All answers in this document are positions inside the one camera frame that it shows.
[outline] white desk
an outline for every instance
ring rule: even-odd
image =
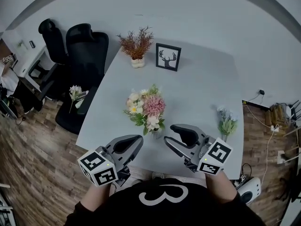
[[[145,56],[146,66],[138,69],[132,68],[130,58],[119,51],[94,97],[76,144],[90,150],[123,135],[143,135],[143,127],[136,127],[122,111],[126,109],[126,99],[132,88],[139,91],[156,83],[162,88],[166,103],[167,136],[175,137],[170,125],[185,123],[198,126],[213,137],[221,137],[216,108],[224,105],[238,115],[238,129],[227,141],[234,151],[225,167],[230,179],[238,179],[244,121],[233,57],[182,42],[158,39],[156,42],[182,48],[178,71],[155,66],[155,44]],[[148,134],[143,138],[143,147],[130,165],[176,176],[203,178],[203,173],[193,173],[184,166],[184,159],[164,144],[163,137],[155,140]]]
[[[40,90],[40,86],[29,76],[28,72],[45,51],[46,45],[30,48],[13,69],[18,77],[26,78],[38,90]]]

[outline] chair backrest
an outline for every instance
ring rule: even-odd
[[[103,32],[92,32],[90,24],[79,24],[68,30],[66,47],[73,85],[79,85],[83,90],[100,85],[108,45],[108,36]]]
[[[51,60],[58,64],[67,64],[68,57],[61,31],[56,28],[50,18],[39,25],[39,33],[43,35]]]

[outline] person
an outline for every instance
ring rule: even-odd
[[[207,188],[174,178],[154,178],[109,197],[110,185],[91,186],[65,226],[265,224],[221,171],[206,174]]]
[[[24,114],[33,109],[40,111],[43,101],[38,98],[19,80],[18,76],[9,67],[9,64],[0,62],[0,81],[2,87],[7,90],[6,96],[13,96],[20,100]]]

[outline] deer antler picture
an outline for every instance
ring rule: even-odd
[[[177,71],[181,48],[166,45],[156,44],[156,67]]]
[[[177,60],[177,56],[173,52],[173,59],[170,59],[170,57],[168,57],[168,60],[167,60],[165,57],[163,57],[163,51],[164,50],[161,50],[159,52],[159,57],[162,58],[162,60],[164,61],[164,66],[167,67],[167,68],[174,68],[174,67],[172,67],[172,66],[169,65],[169,61],[175,61],[175,60]]]

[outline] flower arrangement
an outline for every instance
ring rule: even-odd
[[[70,87],[70,90],[69,90],[69,95],[71,97],[71,106],[70,106],[70,110],[69,110],[69,113],[71,111],[71,108],[72,108],[72,105],[73,105],[73,102],[76,101],[76,97],[81,93],[81,86],[77,86],[77,85],[73,85],[72,87]]]
[[[154,36],[148,30],[149,26],[140,28],[138,35],[135,35],[134,31],[129,31],[127,37],[122,37],[121,34],[117,35],[122,52],[131,56],[133,60],[142,59],[153,44],[151,40]]]
[[[235,132],[237,128],[237,116],[231,111],[227,111],[224,107],[219,107],[217,112],[221,118],[218,129],[224,135],[224,141],[227,142],[228,136]]]
[[[165,128],[162,119],[165,102],[155,84],[150,89],[141,90],[140,93],[132,90],[126,105],[127,109],[123,112],[135,122],[136,126],[144,126],[144,135]]]

